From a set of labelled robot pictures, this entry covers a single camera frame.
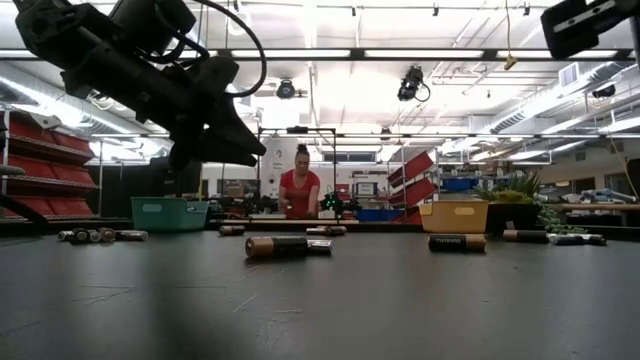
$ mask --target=woman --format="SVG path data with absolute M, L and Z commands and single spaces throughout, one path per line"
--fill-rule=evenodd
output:
M 316 218 L 320 179 L 309 171 L 306 145 L 298 145 L 295 164 L 295 169 L 287 171 L 280 178 L 280 207 L 285 209 L 287 219 Z

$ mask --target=aa battery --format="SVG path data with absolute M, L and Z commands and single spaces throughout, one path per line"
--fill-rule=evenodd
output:
M 75 235 L 73 234 L 73 231 L 60 231 L 58 233 L 58 240 L 59 241 L 73 241 L 73 239 L 75 239 Z
M 307 254 L 307 238 L 301 236 L 250 237 L 244 244 L 248 257 L 293 257 Z
M 244 234 L 244 226 L 220 226 L 220 236 L 235 236 Z
M 557 246 L 571 246 L 571 245 L 595 245 L 595 246 L 606 246 L 607 239 L 602 235 L 591 235 L 591 234 L 566 234 L 566 235 L 558 235 L 552 234 L 549 235 L 549 240 L 552 244 Z
M 344 226 L 318 226 L 307 229 L 307 235 L 338 236 L 347 233 Z
M 502 237 L 506 241 L 548 244 L 547 232 L 543 230 L 505 230 Z
M 117 241 L 147 241 L 149 234 L 146 231 L 122 230 L 116 231 Z
M 487 240 L 482 234 L 429 234 L 429 250 L 446 252 L 484 252 Z
M 102 240 L 102 235 L 95 230 L 89 230 L 89 241 L 92 243 L 99 243 Z
M 82 228 L 73 229 L 73 238 L 70 239 L 73 243 L 85 243 L 89 241 L 89 232 Z
M 98 232 L 104 242 L 113 242 L 116 239 L 116 232 L 109 228 L 99 228 Z
M 307 249 L 311 254 L 331 255 L 331 240 L 307 240 Z

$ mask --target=teal plastic bin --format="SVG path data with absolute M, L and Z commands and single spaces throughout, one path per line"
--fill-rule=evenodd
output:
M 208 206 L 206 201 L 132 197 L 133 226 L 136 230 L 149 232 L 203 230 Z

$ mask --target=potted plant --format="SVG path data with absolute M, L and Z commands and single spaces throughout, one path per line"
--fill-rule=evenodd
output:
M 502 233 L 511 222 L 517 230 L 535 229 L 540 206 L 534 196 L 540 188 L 537 174 L 511 176 L 506 183 L 499 183 L 493 189 L 476 187 L 475 193 L 489 201 L 487 232 Z

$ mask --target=green plant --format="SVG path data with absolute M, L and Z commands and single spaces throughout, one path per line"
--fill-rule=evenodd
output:
M 478 197 L 490 202 L 533 204 L 533 197 L 540 188 L 540 179 L 537 174 L 509 177 L 507 183 L 498 183 L 491 190 L 485 190 L 479 186 L 474 188 Z
M 553 210 L 547 204 L 539 204 L 540 212 L 538 213 L 538 222 L 544 226 L 545 231 L 553 234 L 586 234 L 587 230 L 578 227 L 563 224 L 558 216 L 558 212 Z

